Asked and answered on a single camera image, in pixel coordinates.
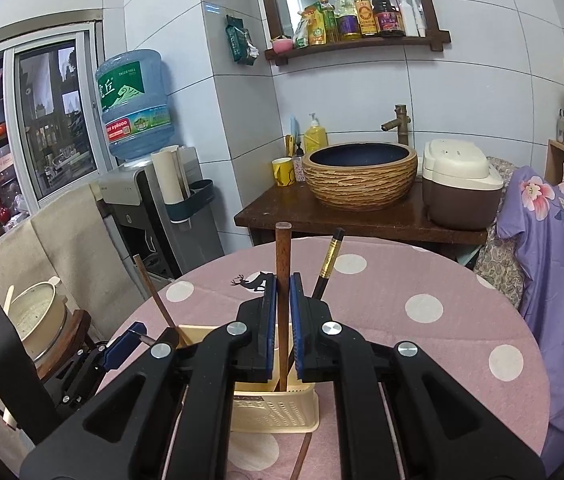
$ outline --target blue gripper pad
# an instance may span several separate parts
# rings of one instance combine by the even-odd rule
[[[129,329],[138,334],[146,335],[146,325],[140,321],[135,321]],[[117,370],[139,345],[140,339],[127,330],[106,349],[102,366],[106,371]]]
[[[275,306],[277,304],[277,278],[273,277],[271,287],[267,290],[268,325],[267,325],[267,375],[273,377],[273,358],[275,356]]]
[[[295,371],[297,377],[301,381],[303,379],[303,359],[304,345],[302,340],[302,324],[300,322],[300,297],[299,289],[301,284],[297,283],[297,277],[291,276],[289,282],[289,300],[291,303],[291,323],[293,325],[293,353],[295,354]]]

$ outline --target white lid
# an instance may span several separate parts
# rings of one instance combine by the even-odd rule
[[[442,186],[455,187],[459,189],[474,189],[481,191],[493,191],[502,189],[504,181],[493,166],[489,164],[489,175],[486,178],[461,178],[456,176],[447,176],[435,171],[425,170],[422,177],[432,180]]]
[[[489,161],[472,142],[436,139],[426,143],[424,167],[456,178],[487,178]]]

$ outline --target purple label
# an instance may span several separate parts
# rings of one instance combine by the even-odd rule
[[[342,16],[337,19],[337,24],[341,34],[359,34],[360,32],[357,16]]]
[[[401,30],[396,12],[378,12],[375,16],[380,30]]]

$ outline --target beige plastic basket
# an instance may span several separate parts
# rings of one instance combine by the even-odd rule
[[[216,327],[180,325],[192,342],[198,343]],[[289,327],[289,348],[293,331]],[[231,431],[242,433],[310,433],[319,426],[318,394],[315,384],[302,383],[295,366],[288,377],[288,391],[274,392],[279,380],[278,349],[273,359],[273,378],[266,384],[236,383]]]

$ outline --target hanging tissue pack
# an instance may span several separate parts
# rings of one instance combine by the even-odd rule
[[[241,65],[254,64],[259,57],[259,50],[253,45],[248,29],[244,28],[244,21],[233,16],[226,16],[226,21],[226,35],[229,38],[233,61]]]

